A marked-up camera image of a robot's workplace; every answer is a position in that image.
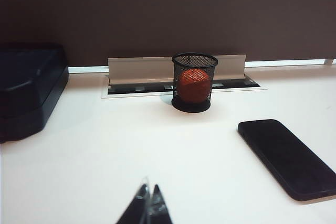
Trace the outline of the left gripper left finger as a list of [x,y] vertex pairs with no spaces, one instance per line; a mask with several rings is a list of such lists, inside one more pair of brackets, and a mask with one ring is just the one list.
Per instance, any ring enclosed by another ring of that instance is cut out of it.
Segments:
[[150,201],[150,187],[147,177],[141,180],[130,203],[116,222],[122,223],[147,223],[147,208]]

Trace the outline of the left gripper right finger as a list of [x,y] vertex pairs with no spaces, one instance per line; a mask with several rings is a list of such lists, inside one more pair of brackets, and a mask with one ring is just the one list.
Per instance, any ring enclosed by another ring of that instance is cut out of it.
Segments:
[[147,223],[172,224],[168,207],[164,200],[161,190],[156,184],[147,208]]

